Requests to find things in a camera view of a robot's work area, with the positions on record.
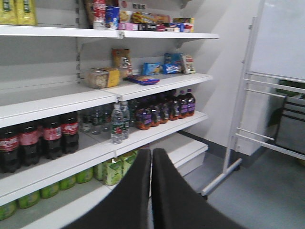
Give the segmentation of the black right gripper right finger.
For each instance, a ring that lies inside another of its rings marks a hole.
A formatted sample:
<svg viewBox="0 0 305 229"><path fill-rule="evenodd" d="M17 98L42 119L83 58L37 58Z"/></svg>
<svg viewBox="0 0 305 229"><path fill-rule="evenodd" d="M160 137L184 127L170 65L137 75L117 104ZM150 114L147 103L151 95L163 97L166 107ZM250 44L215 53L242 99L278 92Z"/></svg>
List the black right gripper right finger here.
<svg viewBox="0 0 305 229"><path fill-rule="evenodd" d="M241 229L194 191L162 148L152 154L152 214L156 229Z"/></svg>

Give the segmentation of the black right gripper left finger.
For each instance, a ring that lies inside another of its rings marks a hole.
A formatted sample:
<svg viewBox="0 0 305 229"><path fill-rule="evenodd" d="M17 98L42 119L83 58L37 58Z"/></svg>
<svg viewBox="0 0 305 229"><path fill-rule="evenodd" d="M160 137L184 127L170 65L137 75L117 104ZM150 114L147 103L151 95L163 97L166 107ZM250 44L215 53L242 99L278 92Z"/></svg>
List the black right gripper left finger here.
<svg viewBox="0 0 305 229"><path fill-rule="evenodd" d="M138 151L119 184L101 202L65 229L146 229L152 155Z"/></svg>

